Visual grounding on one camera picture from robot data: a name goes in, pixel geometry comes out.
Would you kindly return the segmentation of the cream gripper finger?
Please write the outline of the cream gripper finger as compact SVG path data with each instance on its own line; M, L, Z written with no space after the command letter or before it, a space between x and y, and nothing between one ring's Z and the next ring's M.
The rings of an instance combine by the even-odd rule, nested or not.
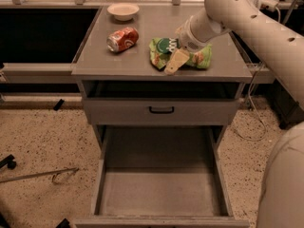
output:
M167 75L173 75L182 67L190 58L190 53L184 48L176 48L166 64L164 72Z

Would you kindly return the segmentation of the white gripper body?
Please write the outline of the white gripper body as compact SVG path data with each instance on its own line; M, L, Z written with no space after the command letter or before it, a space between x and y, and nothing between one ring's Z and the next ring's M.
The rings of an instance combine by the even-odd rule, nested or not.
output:
M199 23L197 20L190 18L177 28L176 34L182 48L196 52L207 46L212 30L210 30L208 23Z

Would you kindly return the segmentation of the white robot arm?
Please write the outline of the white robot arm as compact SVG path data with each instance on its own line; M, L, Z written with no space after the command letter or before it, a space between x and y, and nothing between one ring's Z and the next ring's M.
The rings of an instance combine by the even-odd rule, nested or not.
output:
M180 48L166 66L169 74L189 54L228 30L266 64L300 107L304 107L304 37L266 16L260 0L204 0L203 8L178 30ZM304 228L304 123L289 129L266 164L256 228Z

